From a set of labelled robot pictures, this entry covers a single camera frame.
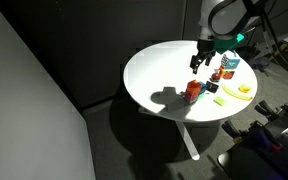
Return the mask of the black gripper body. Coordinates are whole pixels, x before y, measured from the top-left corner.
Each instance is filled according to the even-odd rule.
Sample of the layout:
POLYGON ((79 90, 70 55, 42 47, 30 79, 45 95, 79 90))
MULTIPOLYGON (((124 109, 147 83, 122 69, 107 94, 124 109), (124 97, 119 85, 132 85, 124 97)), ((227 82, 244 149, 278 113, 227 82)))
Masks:
POLYGON ((205 61, 206 59, 206 54, 214 50, 214 42, 213 41, 209 41, 209 40, 202 40, 200 39, 197 42, 197 50, 198 53, 196 55, 198 55, 202 62, 205 61))

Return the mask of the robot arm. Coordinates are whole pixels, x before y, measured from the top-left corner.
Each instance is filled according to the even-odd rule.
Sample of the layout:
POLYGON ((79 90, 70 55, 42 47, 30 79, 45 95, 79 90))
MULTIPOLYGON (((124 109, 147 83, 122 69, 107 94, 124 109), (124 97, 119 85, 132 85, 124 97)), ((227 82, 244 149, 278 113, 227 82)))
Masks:
POLYGON ((190 68, 210 64, 216 53, 223 54, 242 41, 242 32, 257 20, 268 0, 202 0, 197 54, 190 68))

